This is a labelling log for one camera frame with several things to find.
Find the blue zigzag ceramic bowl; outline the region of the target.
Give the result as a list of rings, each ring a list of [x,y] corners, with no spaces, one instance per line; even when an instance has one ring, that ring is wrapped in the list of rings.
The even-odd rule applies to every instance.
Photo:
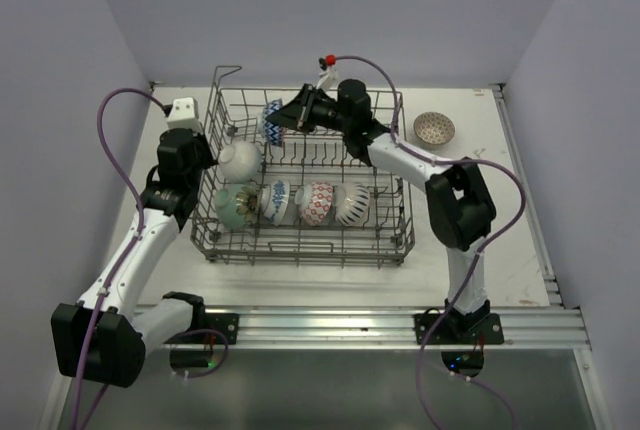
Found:
[[[263,140],[271,146],[282,147],[286,130],[267,120],[267,118],[277,112],[282,107],[282,100],[270,101],[262,109],[257,120],[256,128],[259,130]]]

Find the brown dotted ceramic bowl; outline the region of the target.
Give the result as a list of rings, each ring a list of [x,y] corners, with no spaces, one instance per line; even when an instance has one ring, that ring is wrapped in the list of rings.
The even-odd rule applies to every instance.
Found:
[[[440,147],[449,143],[455,136],[453,121],[439,112],[424,112],[413,122],[416,137],[425,145]]]

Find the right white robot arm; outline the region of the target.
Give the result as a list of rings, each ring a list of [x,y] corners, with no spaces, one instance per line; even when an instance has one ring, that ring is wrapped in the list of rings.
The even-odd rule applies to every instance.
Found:
[[[443,312],[417,318],[417,327],[429,344],[464,344],[477,338],[490,315],[482,245],[496,217],[478,166],[468,159],[419,157],[417,147],[400,141],[393,126],[374,117],[366,85],[356,79],[342,81],[335,97],[306,84],[265,119],[304,134],[318,127],[335,131],[353,158],[389,171],[425,193],[432,232],[447,252],[449,295]]]

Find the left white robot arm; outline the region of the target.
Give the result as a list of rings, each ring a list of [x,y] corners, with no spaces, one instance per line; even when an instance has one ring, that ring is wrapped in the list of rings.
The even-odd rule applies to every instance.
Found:
[[[153,350],[176,336],[193,343],[207,333],[204,301],[193,294],[169,292],[135,313],[161,256],[196,206],[203,172],[216,163],[205,136],[185,128],[161,134],[157,158],[116,255],[76,303],[60,304],[52,314],[64,376],[127,388]]]

